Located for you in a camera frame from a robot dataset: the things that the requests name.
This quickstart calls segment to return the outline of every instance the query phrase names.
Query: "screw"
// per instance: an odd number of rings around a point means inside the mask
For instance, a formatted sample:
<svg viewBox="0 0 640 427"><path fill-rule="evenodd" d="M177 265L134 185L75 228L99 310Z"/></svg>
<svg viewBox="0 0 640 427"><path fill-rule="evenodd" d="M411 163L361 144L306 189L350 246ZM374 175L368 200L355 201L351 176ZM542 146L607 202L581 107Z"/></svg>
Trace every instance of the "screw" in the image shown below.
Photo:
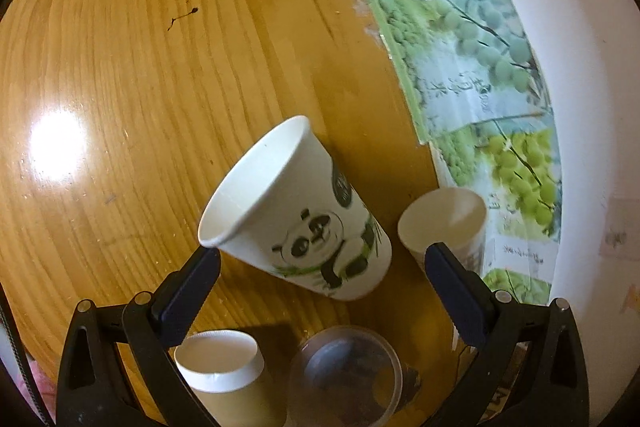
<svg viewBox="0 0 640 427"><path fill-rule="evenodd" d="M562 297L556 299L556 306L560 308L561 312L565 312L569 309L569 301L567 299L563 299Z"/></svg>
<svg viewBox="0 0 640 427"><path fill-rule="evenodd" d="M140 292L138 295L133 297L133 302L135 302L139 306L148 304L150 300L151 300L151 293L149 292Z"/></svg>
<svg viewBox="0 0 640 427"><path fill-rule="evenodd" d="M76 309L80 313L89 311L91 309L91 301L89 299L85 299L83 301L78 302L78 306L76 306Z"/></svg>
<svg viewBox="0 0 640 427"><path fill-rule="evenodd" d="M498 290L495 293L495 298L498 302L502 302L502 304L508 304L511 302L511 294L505 290Z"/></svg>

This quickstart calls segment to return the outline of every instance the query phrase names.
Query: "wooden surface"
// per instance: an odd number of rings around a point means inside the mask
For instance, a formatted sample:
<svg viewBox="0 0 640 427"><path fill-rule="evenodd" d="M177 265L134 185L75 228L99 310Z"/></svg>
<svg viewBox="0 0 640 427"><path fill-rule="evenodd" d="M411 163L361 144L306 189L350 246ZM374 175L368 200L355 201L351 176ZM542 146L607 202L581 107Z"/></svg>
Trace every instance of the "wooden surface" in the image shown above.
<svg viewBox="0 0 640 427"><path fill-rule="evenodd" d="M225 173L302 113L391 237L390 271L341 303L225 255L194 329L248 328L278 373L322 328L364 325L424 380L393 425L419 425L449 393L450 322L396 236L433 166L364 0L14 0L0 100L0 274L50 375L76 302L156 288L196 247Z"/></svg>

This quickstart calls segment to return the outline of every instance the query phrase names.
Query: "beige cup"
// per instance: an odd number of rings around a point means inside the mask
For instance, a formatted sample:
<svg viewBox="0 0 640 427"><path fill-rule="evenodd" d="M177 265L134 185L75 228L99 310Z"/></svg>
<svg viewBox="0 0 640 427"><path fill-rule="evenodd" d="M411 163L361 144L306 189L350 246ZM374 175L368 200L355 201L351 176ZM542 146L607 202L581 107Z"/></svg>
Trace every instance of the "beige cup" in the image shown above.
<svg viewBox="0 0 640 427"><path fill-rule="evenodd" d="M433 243L445 243L462 265L482 267L487 208L474 191L438 188L421 196L402 213L398 236L424 270L424 253Z"/></svg>
<svg viewBox="0 0 640 427"><path fill-rule="evenodd" d="M174 358L184 380L222 427L284 425L284 397L274 388L251 335L204 331L186 338Z"/></svg>

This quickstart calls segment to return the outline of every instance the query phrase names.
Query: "black stain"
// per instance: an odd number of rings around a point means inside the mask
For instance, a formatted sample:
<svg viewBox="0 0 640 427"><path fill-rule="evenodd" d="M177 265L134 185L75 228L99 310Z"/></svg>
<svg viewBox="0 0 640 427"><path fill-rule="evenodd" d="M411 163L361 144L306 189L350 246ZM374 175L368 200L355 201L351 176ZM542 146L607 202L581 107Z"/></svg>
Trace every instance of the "black stain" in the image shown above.
<svg viewBox="0 0 640 427"><path fill-rule="evenodd" d="M174 27L174 22L176 22L178 19L182 19L183 17L186 17L187 15L191 15L192 13L196 13L198 11L198 7L195 7L193 9L191 9L191 11L189 13L185 13L184 15L178 15L176 18L171 19L171 24L169 25L169 27L166 29L167 31L169 31L171 28Z"/></svg>

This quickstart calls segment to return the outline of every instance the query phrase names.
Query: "paper cup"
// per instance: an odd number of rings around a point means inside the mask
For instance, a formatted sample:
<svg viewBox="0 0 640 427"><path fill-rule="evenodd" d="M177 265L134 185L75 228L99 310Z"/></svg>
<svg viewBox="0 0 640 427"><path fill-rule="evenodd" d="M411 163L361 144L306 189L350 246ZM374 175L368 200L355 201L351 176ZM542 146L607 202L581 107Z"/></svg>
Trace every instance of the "paper cup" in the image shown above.
<svg viewBox="0 0 640 427"><path fill-rule="evenodd" d="M242 331L204 331L175 349L175 365L222 427L282 427L287 411L255 339Z"/></svg>
<svg viewBox="0 0 640 427"><path fill-rule="evenodd" d="M438 188L421 196L402 213L398 236L424 270L424 254L445 243L468 269L478 272L484 255L487 208L468 188Z"/></svg>
<svg viewBox="0 0 640 427"><path fill-rule="evenodd" d="M304 116L269 131L231 169L198 240L340 300L369 293L391 263L389 238Z"/></svg>

